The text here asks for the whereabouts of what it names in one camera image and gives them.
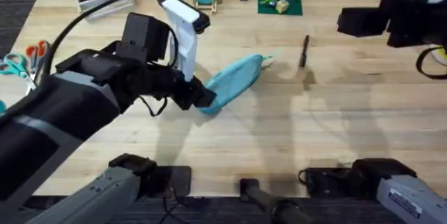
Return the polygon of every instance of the wooden table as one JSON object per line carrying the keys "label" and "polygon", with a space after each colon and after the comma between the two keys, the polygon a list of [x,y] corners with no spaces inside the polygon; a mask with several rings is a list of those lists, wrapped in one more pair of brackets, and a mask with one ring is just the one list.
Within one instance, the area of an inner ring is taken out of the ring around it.
{"label": "wooden table", "polygon": [[[386,46],[387,36],[359,39],[337,33],[342,7],[377,6],[379,1],[303,0],[305,15],[289,17],[258,15],[256,0],[223,0],[211,16],[212,26],[199,36],[196,75],[205,81],[250,53],[274,56],[259,80],[214,118],[170,103],[153,119],[136,101],[83,144],[36,194],[71,194],[127,152],[162,165],[190,165],[192,195],[234,195],[239,178],[255,177],[274,194],[303,196],[296,174],[305,167],[393,157],[446,196],[445,82],[416,72],[420,47],[393,49]],[[167,21],[155,0],[138,0],[134,11]],[[126,14],[81,22],[62,43],[56,62],[119,39]],[[13,51],[23,52],[42,38],[54,40],[76,16],[74,0],[37,0]],[[312,38],[308,69],[298,70],[306,34]],[[438,66],[430,59],[427,64]],[[0,99],[9,105],[25,89],[18,78],[0,79]]]}

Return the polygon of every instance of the white sticker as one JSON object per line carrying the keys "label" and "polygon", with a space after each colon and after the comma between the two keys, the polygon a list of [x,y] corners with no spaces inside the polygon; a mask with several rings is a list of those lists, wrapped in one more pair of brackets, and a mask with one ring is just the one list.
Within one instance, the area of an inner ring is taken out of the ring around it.
{"label": "white sticker", "polygon": [[407,210],[410,214],[414,215],[416,218],[420,218],[422,214],[422,207],[412,202],[407,196],[399,193],[394,188],[390,188],[388,197],[394,202],[398,203],[402,208]]}

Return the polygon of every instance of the teal scissors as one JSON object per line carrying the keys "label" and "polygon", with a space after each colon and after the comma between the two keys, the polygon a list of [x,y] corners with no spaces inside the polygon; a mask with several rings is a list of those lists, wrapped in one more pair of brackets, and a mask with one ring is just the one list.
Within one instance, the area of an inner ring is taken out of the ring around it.
{"label": "teal scissors", "polygon": [[33,89],[36,88],[36,84],[29,77],[27,72],[27,59],[25,56],[16,53],[7,54],[3,58],[3,63],[0,63],[0,74],[3,75],[16,75],[25,79],[29,86]]}

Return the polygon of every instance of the pen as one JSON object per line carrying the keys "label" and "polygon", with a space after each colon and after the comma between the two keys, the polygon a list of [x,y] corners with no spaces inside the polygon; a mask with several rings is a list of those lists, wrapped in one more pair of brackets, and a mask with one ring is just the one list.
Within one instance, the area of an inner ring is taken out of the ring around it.
{"label": "pen", "polygon": [[307,60],[307,46],[309,44],[310,36],[307,35],[304,41],[304,45],[302,46],[302,53],[301,53],[301,59],[300,59],[300,68],[304,68],[306,66],[306,60]]}

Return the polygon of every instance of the teal pouch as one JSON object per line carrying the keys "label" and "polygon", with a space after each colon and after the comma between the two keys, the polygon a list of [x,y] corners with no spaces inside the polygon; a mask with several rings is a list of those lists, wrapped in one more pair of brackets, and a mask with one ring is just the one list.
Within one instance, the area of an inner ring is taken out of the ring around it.
{"label": "teal pouch", "polygon": [[0,113],[6,111],[6,105],[3,103],[2,100],[0,100]]}
{"label": "teal pouch", "polygon": [[253,54],[232,63],[212,77],[205,87],[214,93],[216,98],[209,107],[199,107],[205,114],[214,114],[242,92],[248,89],[261,74],[261,64],[271,57]]}

